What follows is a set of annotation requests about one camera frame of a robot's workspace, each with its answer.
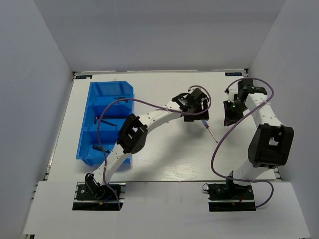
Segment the blue red precision screwdriver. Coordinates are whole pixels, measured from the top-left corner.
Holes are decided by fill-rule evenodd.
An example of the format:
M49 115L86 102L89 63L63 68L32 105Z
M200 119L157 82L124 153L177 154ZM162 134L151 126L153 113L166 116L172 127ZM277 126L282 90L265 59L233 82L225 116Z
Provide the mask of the blue red precision screwdriver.
M213 132L212 132L212 130L211 130L211 128L210 128L208 122L207 122L206 120L204 120L204 119L203 119L201 122L203 123L203 125L205 126L205 128L209 131L209 133L210 133L210 135L213 137L214 141L215 141L216 143L218 143L218 140L217 140L217 138L215 137L215 135L213 134Z

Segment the green stubby screwdriver orange cap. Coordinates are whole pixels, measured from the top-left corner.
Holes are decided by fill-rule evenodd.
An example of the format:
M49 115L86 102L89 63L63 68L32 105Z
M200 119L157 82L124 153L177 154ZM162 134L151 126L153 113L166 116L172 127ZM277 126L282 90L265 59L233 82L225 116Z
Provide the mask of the green stubby screwdriver orange cap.
M115 100L120 100L120 99L128 99L127 97L114 97Z

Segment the large brown hex key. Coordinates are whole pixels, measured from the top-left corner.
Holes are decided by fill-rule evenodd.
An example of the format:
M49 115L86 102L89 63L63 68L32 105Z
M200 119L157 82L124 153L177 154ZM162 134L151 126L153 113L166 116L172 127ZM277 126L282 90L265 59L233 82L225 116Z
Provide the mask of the large brown hex key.
M104 117L95 117L94 124L97 124L99 121L110 126L118 126L120 122L123 122L126 117L114 117L114 116L104 116Z

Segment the green black precision screwdriver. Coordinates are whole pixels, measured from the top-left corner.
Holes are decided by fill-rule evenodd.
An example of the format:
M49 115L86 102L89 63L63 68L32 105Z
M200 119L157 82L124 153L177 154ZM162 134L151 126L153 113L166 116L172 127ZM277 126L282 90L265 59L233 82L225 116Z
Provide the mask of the green black precision screwdriver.
M97 146L97 145L92 145L92 148L94 150L97 150L97 151L104 151L106 153L110 153L111 151L110 150L107 150L107 149L104 149L104 148L101 148L100 146Z

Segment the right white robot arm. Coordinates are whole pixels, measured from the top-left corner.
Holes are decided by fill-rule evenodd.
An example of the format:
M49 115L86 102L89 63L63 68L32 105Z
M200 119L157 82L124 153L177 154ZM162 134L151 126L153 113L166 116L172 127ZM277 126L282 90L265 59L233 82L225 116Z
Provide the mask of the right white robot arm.
M254 86L252 78L237 80L237 89L226 89L224 101L224 126L243 119L249 111L256 125L256 132L248 146L247 159L230 173L234 180L225 186L226 195L232 199L243 193L243 186L250 185L262 173L287 163L294 138L292 127L285 126L273 112L270 96L263 87Z

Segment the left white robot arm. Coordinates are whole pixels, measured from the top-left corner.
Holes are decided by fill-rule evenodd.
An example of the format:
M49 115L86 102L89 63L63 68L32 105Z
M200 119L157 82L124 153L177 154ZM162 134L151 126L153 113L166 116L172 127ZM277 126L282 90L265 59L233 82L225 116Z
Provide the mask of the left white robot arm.
M188 92L173 97L164 106L154 105L154 111L136 116L130 114L122 125L113 149L104 153L103 163L85 176L88 193L94 199L103 198L107 192L116 195L109 185L110 179L131 155L141 151L149 133L171 120L184 118L186 122L208 120L211 96L202 86L194 85Z

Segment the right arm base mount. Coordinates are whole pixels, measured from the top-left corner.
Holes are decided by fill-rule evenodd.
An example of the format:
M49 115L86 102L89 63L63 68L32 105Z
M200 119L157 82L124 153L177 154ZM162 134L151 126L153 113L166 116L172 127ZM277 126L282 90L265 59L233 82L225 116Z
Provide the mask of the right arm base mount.
M252 186L232 183L206 183L202 186L208 194L210 212L249 212L256 210Z

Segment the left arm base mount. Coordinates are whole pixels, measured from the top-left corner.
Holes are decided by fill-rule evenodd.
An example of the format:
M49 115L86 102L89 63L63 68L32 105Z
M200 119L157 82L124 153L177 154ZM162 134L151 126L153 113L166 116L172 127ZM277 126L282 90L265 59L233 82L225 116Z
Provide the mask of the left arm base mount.
M72 210L120 211L124 204L125 183L98 183L92 173L85 175L84 182L76 186Z

